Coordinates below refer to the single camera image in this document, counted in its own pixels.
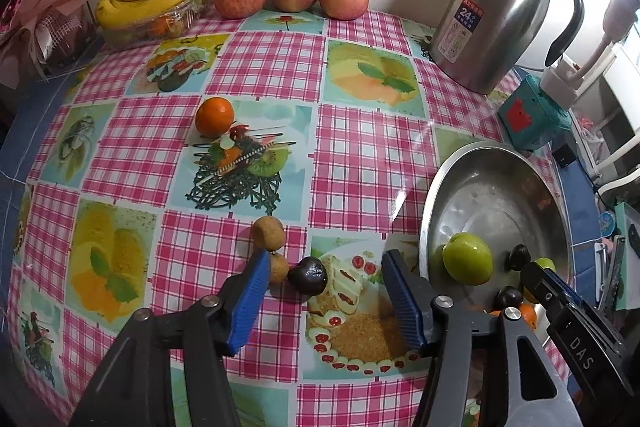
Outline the brown kiwi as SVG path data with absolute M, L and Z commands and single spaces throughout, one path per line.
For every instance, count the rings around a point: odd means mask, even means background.
M 264 216 L 252 224 L 252 239 L 258 251 L 277 251 L 285 244 L 285 231 L 280 220 Z
M 273 251 L 273 253 L 269 255 L 269 259 L 270 259 L 269 284 L 280 285 L 288 277 L 288 270 L 290 269 L 288 260 L 286 260 L 286 258 L 283 255 L 276 253 L 275 251 Z

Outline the orange tangerine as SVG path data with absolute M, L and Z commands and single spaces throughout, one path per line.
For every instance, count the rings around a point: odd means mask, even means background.
M 530 303 L 521 303 L 518 309 L 521 312 L 522 319 L 528 325 L 528 327 L 535 332 L 538 323 L 538 317 L 535 307 Z
M 194 118 L 198 133 L 210 139 L 217 139 L 225 134 L 234 121 L 232 104 L 219 96 L 205 100 L 196 111 Z

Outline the dark plum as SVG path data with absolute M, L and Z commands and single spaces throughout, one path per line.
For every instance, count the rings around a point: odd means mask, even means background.
M 518 244 L 506 255 L 506 259 L 503 261 L 503 268 L 506 272 L 520 272 L 525 265 L 528 265 L 531 261 L 532 258 L 530 257 L 528 248 L 524 244 Z
M 506 308 L 518 308 L 523 303 L 523 294 L 518 288 L 506 285 L 498 291 L 492 300 L 492 307 L 495 311 L 502 311 Z
M 318 258 L 305 257 L 288 270 L 288 283 L 299 294 L 319 296 L 328 285 L 328 272 Z

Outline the large green apple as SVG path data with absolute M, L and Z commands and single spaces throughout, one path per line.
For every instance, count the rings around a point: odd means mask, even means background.
M 489 246 L 472 233 L 454 234 L 442 247 L 442 263 L 456 282 L 468 286 L 487 283 L 494 273 L 494 258 Z

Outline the small green apple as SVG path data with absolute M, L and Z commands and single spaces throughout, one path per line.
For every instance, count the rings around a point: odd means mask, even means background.
M 552 271 L 556 270 L 555 263 L 550 258 L 541 257 L 541 258 L 536 259 L 535 262 L 537 263 L 537 265 L 539 265 L 541 267 L 541 269 L 550 269 Z

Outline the stainless steel bowl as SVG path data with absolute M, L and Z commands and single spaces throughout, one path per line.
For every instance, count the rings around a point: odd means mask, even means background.
M 494 273 L 480 286 L 453 280 L 439 248 L 454 234 L 478 236 L 494 257 Z M 562 206 L 548 184 L 522 155 L 491 141 L 455 150 L 439 167 L 428 189 L 420 230 L 419 273 L 436 291 L 473 309 L 489 309 L 503 286 L 520 274 L 506 271 L 506 255 L 518 244 L 537 259 L 553 260 L 555 272 L 573 283 L 570 231 Z

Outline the black power brick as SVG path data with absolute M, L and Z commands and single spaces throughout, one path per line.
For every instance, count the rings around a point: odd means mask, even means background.
M 565 169 L 576 160 L 574 150 L 567 143 L 552 150 L 552 157 L 559 169 Z

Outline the checkered fruit-print tablecloth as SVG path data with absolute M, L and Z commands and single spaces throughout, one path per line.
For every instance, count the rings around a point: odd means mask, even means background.
M 426 27 L 260 12 L 184 37 L 100 51 L 66 90 L 4 238 L 2 329 L 18 373 L 64 423 L 135 309 L 178 311 L 216 291 L 281 221 L 289 265 L 328 266 L 310 301 L 280 284 L 227 361 L 250 426 L 407 426 L 426 363 L 387 311 L 380 258 L 418 257 L 427 187 L 457 148 L 502 140 L 520 82 L 466 91 L 427 58 Z M 219 96 L 235 121 L 195 128 Z

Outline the teal box with red label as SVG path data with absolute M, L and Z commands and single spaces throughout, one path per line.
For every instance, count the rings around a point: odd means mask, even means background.
M 498 109 L 498 116 L 515 150 L 535 152 L 572 129 L 570 114 L 526 74 Z

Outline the stainless steel thermos jug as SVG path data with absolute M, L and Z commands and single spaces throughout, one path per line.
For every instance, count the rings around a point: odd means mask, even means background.
M 550 0 L 451 0 L 431 40 L 432 61 L 461 87 L 488 95 L 516 65 L 544 22 Z M 544 64 L 559 60 L 584 20 L 573 0 L 570 21 L 552 41 Z

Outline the clear plastic fruit container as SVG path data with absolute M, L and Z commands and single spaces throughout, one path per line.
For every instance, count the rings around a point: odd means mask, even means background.
M 184 0 L 169 11 L 122 29 L 105 29 L 101 34 L 114 49 L 129 48 L 145 42 L 178 38 L 190 29 L 205 11 L 209 0 Z

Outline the blue cloth under tablecloth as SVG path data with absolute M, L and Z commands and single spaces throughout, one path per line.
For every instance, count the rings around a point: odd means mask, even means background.
M 98 51 L 88 51 L 63 72 L 32 84 L 1 147 L 1 236 L 6 234 L 12 198 L 26 183 L 39 147 L 72 80 Z

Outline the right red apple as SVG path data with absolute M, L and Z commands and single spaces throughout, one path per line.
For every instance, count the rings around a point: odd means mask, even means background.
M 356 20 L 369 7 L 369 0 L 319 0 L 324 14 L 334 20 Z

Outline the lower yellow banana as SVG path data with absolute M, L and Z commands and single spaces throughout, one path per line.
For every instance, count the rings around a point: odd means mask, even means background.
M 99 25 L 105 29 L 122 29 L 142 20 L 159 16 L 184 0 L 100 0 L 94 10 Z

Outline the pink flower bouquet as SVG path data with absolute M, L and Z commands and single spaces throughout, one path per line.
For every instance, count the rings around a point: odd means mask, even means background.
M 43 46 L 40 37 L 48 18 L 81 28 L 81 11 L 89 0 L 11 0 L 1 13 L 1 84 L 15 90 L 25 64 L 39 74 L 53 51 L 55 40 Z

